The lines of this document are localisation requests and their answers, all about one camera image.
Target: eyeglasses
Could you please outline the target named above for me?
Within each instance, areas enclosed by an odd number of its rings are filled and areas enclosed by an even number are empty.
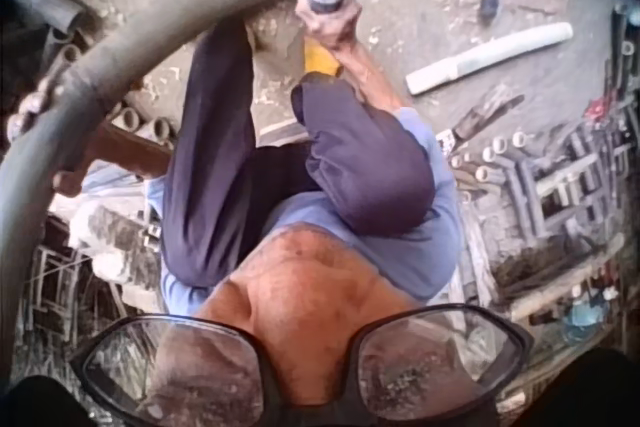
[[[360,329],[337,398],[304,407],[287,402],[259,340],[215,322],[124,319],[71,366],[99,405],[136,427],[405,425],[485,404],[520,372],[531,344],[522,328],[479,307],[406,312]]]

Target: dark blue pants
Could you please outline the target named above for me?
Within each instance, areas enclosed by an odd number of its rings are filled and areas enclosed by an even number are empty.
[[[216,285],[256,247],[273,208],[301,192],[323,190],[360,235],[401,234],[422,222],[434,197],[429,159],[395,117],[317,74],[292,93],[311,141],[256,148],[253,78],[241,20],[201,41],[164,197],[162,253],[178,280]]]

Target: hand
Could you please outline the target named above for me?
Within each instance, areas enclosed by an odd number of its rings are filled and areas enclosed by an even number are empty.
[[[356,26],[362,13],[357,0],[344,0],[340,10],[316,14],[309,0],[298,0],[296,15],[304,22],[308,34],[331,52],[351,50],[357,43]]]
[[[17,138],[28,132],[37,122],[38,116],[45,112],[54,93],[55,78],[57,76],[45,77],[39,84],[35,92],[27,95],[20,106],[18,113],[9,117],[7,122],[7,139],[14,142]],[[76,197],[82,191],[82,180],[89,167],[98,158],[99,143],[102,126],[93,134],[89,145],[84,153],[84,157],[78,168],[73,172],[58,172],[53,178],[53,190],[65,197]]]

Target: yellow object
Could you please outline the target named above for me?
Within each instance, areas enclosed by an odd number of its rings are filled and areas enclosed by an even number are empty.
[[[304,39],[304,72],[320,72],[337,77],[340,63],[331,53],[316,40],[309,37]]]

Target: eyeglass frame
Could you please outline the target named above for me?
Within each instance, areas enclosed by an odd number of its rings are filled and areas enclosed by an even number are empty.
[[[459,311],[462,313],[477,314],[497,325],[511,340],[513,345],[518,348],[518,361],[511,367],[511,372],[505,375],[491,389],[484,394],[468,402],[465,405],[452,409],[448,412],[438,414],[432,417],[423,417],[421,419],[395,421],[384,419],[372,413],[366,406],[365,400],[362,398],[360,387],[358,385],[358,368],[359,355],[362,342],[368,334],[397,320],[414,317],[421,314],[431,314],[447,311]],[[186,316],[168,315],[168,314],[144,314],[135,317],[127,317],[115,321],[109,327],[104,329],[95,337],[89,339],[85,345],[81,346],[72,356],[69,364],[73,372],[78,377],[83,389],[91,396],[91,398],[102,408],[111,412],[127,425],[134,427],[162,427],[160,424],[147,422],[130,412],[123,410],[103,393],[89,380],[85,375],[85,368],[92,354],[98,346],[107,339],[111,334],[122,327],[145,320],[166,320],[166,321],[189,321],[201,324],[203,326],[222,327],[236,333],[240,338],[247,342],[256,354],[258,369],[260,373],[260,381],[262,383],[262,401],[263,411],[260,418],[251,426],[247,427],[270,427],[278,426],[326,426],[326,425],[349,425],[352,427],[365,427],[376,425],[377,422],[393,423],[398,426],[417,426],[423,425],[425,422],[440,422],[452,419],[457,416],[464,415],[474,409],[484,405],[490,399],[495,398],[496,394],[506,387],[524,367],[531,348],[533,346],[533,337],[521,326],[504,319],[495,313],[482,307],[468,304],[441,304],[429,307],[422,307],[390,317],[377,320],[361,327],[349,339],[347,351],[342,369],[340,389],[333,400],[314,406],[296,406],[287,402],[282,395],[282,388],[278,380],[277,373],[273,367],[269,354],[262,342],[256,337],[244,330],[238,329],[221,322],[213,322],[207,320],[196,319]]]

